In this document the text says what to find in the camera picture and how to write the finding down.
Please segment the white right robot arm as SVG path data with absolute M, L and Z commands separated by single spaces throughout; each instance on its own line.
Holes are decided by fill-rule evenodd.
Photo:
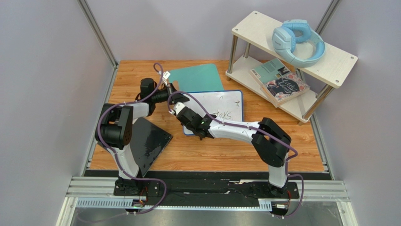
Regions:
M 286 159 L 291 137 L 272 119 L 259 122 L 225 120 L 216 115 L 201 116 L 183 103 L 170 111 L 184 126 L 200 139 L 227 138 L 253 145 L 260 159 L 268 165 L 268 189 L 273 195 L 284 194 L 288 184 Z

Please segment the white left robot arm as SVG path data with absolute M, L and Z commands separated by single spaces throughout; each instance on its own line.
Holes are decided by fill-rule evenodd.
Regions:
M 159 87 L 152 78 L 145 78 L 133 102 L 103 105 L 95 139 L 116 162 L 119 187 L 141 188 L 143 177 L 171 141 L 171 134 L 146 117 L 175 91 L 172 83 L 161 82 Z

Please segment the blue-framed whiteboard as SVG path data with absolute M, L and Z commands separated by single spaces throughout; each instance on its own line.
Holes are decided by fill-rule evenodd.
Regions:
M 243 93 L 240 90 L 191 92 L 195 99 L 190 98 L 184 105 L 195 113 L 204 117 L 206 113 L 203 106 L 210 114 L 225 120 L 243 121 Z

